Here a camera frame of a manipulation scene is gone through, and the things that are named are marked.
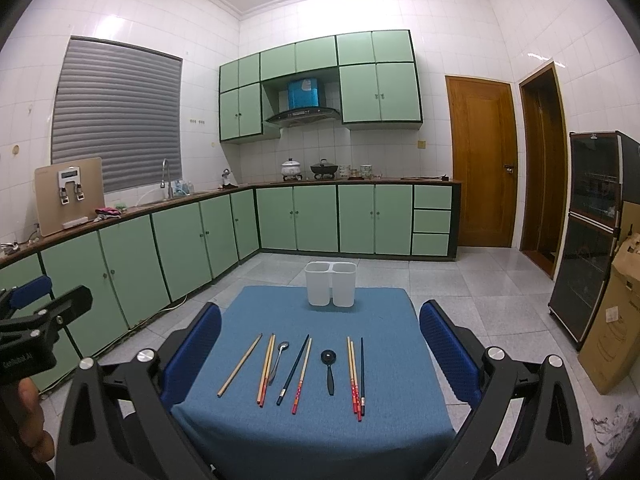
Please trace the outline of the person's left hand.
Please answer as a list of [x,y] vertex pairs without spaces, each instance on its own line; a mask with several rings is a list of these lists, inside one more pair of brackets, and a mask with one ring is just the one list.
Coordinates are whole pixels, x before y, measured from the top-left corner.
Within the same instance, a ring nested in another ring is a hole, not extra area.
[[47,463],[54,457],[55,450],[52,436],[44,430],[39,391],[30,378],[24,378],[17,386],[17,393],[23,409],[23,419],[18,425],[21,439],[37,463]]

